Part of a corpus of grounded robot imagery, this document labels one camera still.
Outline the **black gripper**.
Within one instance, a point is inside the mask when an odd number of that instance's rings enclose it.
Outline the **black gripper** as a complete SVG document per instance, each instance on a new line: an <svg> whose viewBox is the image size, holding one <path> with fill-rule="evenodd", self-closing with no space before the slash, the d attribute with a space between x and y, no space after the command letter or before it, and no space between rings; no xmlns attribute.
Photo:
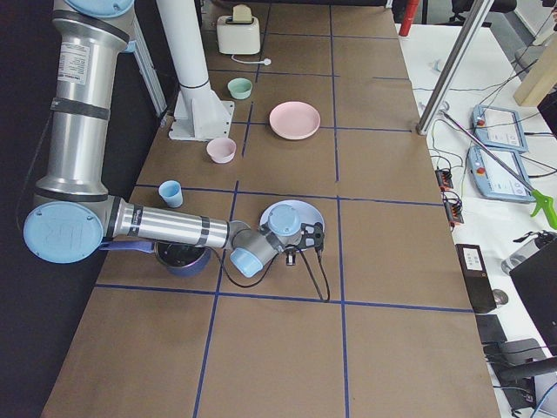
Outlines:
<svg viewBox="0 0 557 418"><path fill-rule="evenodd" d="M296 265L297 253L298 253L298 249L295 246L290 246L285 249L285 264L287 266Z"/></svg>

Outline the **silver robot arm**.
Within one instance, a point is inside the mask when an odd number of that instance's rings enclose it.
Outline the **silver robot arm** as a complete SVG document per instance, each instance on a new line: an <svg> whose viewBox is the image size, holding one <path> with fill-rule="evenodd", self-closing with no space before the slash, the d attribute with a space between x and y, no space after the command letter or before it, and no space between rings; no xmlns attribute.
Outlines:
<svg viewBox="0 0 557 418"><path fill-rule="evenodd" d="M210 219L133 205L109 194L101 180L117 56L130 44L136 21L131 1L56 1L52 21L62 43L46 175L23 226L39 258L73 263L105 238L136 236L196 247L225 248L245 276L298 246L302 224L289 205L273 209L251 229L241 221Z"/></svg>

